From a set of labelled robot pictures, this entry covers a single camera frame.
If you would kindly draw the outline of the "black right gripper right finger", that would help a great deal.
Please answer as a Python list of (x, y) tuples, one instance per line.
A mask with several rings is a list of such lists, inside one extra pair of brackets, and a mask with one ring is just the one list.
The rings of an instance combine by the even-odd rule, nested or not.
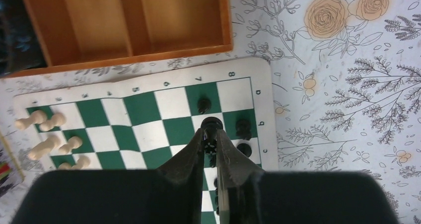
[(265, 171), (216, 132), (222, 224), (396, 224), (377, 182), (361, 172)]

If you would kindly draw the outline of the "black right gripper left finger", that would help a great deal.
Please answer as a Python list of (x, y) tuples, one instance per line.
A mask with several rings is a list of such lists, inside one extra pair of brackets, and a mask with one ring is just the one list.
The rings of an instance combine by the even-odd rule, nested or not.
[(55, 170), (41, 175), (14, 224), (199, 224), (204, 132), (156, 169)]

